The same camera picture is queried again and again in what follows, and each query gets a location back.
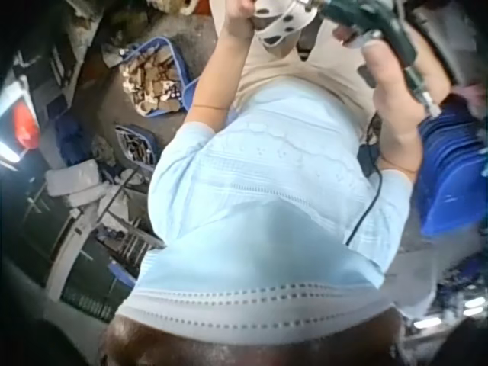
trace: black cable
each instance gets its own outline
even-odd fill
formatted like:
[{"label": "black cable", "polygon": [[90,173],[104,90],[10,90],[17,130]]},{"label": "black cable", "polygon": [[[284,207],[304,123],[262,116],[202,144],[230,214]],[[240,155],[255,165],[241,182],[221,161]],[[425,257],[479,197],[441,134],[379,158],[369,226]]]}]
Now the black cable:
[{"label": "black cable", "polygon": [[366,144],[367,144],[367,149],[368,149],[368,155],[369,155],[369,159],[371,161],[371,164],[373,165],[373,169],[374,171],[379,175],[380,177],[380,182],[378,183],[378,188],[376,190],[376,194],[373,198],[373,200],[371,201],[371,203],[369,204],[368,208],[366,209],[366,211],[363,213],[363,215],[361,216],[361,218],[359,219],[358,223],[356,223],[356,226],[354,226],[354,229],[351,231],[351,234],[349,235],[347,241],[345,242],[345,245],[346,246],[349,246],[351,244],[351,241],[354,239],[357,231],[359,230],[359,227],[361,226],[361,224],[363,223],[364,219],[366,218],[366,216],[370,213],[370,211],[372,210],[374,204],[376,204],[376,201],[378,200],[378,197],[380,197],[380,192],[381,192],[381,186],[383,185],[383,176],[380,172],[380,169],[378,169],[377,165],[376,165],[376,162],[374,161],[373,159],[373,154],[371,152],[371,145],[369,144],[369,142],[371,141],[371,129],[373,127],[373,120],[374,120],[374,117],[371,119],[371,122],[369,123],[368,125],[368,128],[366,129]]}]

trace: workshop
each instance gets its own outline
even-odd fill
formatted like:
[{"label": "workshop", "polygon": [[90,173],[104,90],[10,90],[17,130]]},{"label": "workshop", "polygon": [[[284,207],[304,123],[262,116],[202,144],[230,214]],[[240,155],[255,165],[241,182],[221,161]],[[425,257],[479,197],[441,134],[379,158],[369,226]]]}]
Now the workshop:
[{"label": "workshop", "polygon": [[488,364],[488,2],[1,16],[3,364]]}]

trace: wooden pieces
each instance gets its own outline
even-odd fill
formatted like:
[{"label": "wooden pieces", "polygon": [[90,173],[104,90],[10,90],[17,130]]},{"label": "wooden pieces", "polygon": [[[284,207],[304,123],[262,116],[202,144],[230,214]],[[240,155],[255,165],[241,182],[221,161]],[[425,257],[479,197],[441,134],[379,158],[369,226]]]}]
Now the wooden pieces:
[{"label": "wooden pieces", "polygon": [[123,64],[120,72],[122,87],[138,113],[181,109],[181,82],[169,46],[149,48]]}]

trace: tools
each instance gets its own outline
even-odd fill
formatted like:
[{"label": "tools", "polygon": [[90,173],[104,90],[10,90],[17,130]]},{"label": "tools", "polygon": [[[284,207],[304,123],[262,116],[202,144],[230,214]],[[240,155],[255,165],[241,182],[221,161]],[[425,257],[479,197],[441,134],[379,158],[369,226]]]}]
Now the tools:
[{"label": "tools", "polygon": [[116,126],[115,133],[124,155],[145,169],[153,169],[158,161],[159,151],[156,138],[141,127]]},{"label": "tools", "polygon": [[407,87],[431,117],[441,110],[425,87],[414,66],[417,51],[393,10],[381,0],[296,0],[306,9],[318,8],[319,14],[337,24],[350,27],[355,33],[352,46],[361,46],[371,39],[383,38],[390,45],[403,68]]}]

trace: white sleeve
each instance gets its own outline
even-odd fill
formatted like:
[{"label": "white sleeve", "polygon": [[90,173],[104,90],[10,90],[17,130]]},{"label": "white sleeve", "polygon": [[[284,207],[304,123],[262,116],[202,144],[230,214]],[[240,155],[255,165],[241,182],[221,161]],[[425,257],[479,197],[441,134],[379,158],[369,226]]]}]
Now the white sleeve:
[{"label": "white sleeve", "polygon": [[[358,229],[350,248],[370,259],[385,273],[400,247],[409,216],[413,184],[397,170],[383,170],[381,174],[383,184],[380,195]],[[369,182],[375,194],[379,184],[378,174],[374,173]]]},{"label": "white sleeve", "polygon": [[161,154],[152,174],[148,194],[149,218],[152,229],[166,245],[179,233],[178,219],[186,208],[186,192],[191,179],[188,172],[197,154],[215,136],[215,132],[200,122],[186,123]]}]

